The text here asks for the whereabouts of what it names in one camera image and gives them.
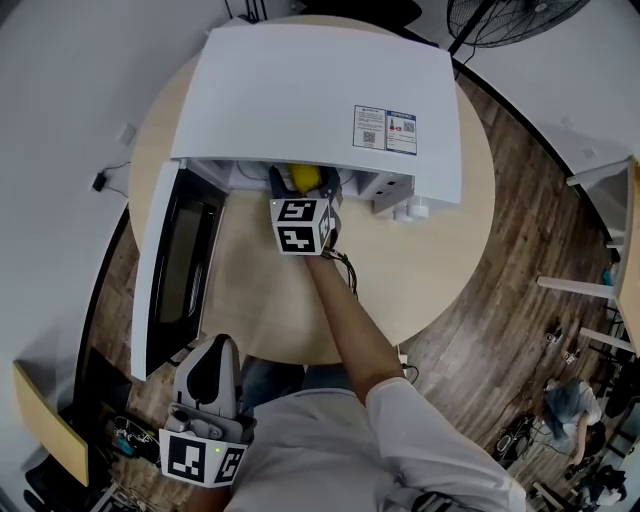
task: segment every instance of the open microwave door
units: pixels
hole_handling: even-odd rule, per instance
[[[198,337],[226,194],[177,161],[158,178],[140,252],[131,375],[146,380]]]

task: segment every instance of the white wall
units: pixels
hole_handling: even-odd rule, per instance
[[[423,15],[409,28],[448,48],[453,38],[446,0],[417,2]],[[463,46],[455,58],[470,55]],[[639,58],[640,15],[629,1],[591,0],[543,34],[478,49],[468,67],[513,103],[578,173],[640,152]],[[585,156],[587,148],[594,158]],[[620,187],[610,185],[603,192],[615,201]],[[609,224],[623,220],[613,211],[602,213],[611,217]]]
[[[270,18],[288,12],[286,0],[266,4]],[[227,19],[223,0],[23,0],[0,26],[0,491],[22,510],[38,445],[20,423],[11,362],[39,368],[51,402],[68,402],[89,297],[125,206],[89,185],[129,159],[115,141],[121,125],[138,127],[204,30]],[[127,169],[111,186],[126,191]]]

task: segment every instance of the person sitting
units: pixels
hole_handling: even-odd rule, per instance
[[[602,409],[591,386],[572,379],[563,386],[551,379],[545,387],[546,410],[543,421],[558,441],[570,438],[575,443],[570,464],[579,464],[587,455],[598,453],[606,442]]]

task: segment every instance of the floor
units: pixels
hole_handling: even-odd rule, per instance
[[[598,282],[611,253],[591,210],[564,184],[564,175],[544,149],[464,76],[459,83],[481,117],[493,154],[493,226],[462,294],[401,349],[419,368],[417,389],[460,431],[491,451],[502,428],[541,403],[548,378],[588,379],[598,369],[597,354],[577,332],[580,326],[606,329],[604,300],[539,288],[536,277]],[[128,226],[109,266],[89,335],[89,344],[125,375],[137,258]],[[565,337],[549,345],[544,335],[557,319]],[[576,347],[580,357],[567,365],[562,354]],[[146,384],[134,382],[130,412],[159,427],[172,376],[173,368],[165,365]],[[565,494],[566,466],[567,457],[538,443],[510,472],[526,489],[537,480]],[[162,477],[141,460],[121,461],[115,477],[157,510],[179,508],[189,494],[187,486]]]

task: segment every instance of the electric fan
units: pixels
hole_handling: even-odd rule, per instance
[[[540,34],[573,16],[589,0],[449,0],[447,25],[460,45],[495,48]]]

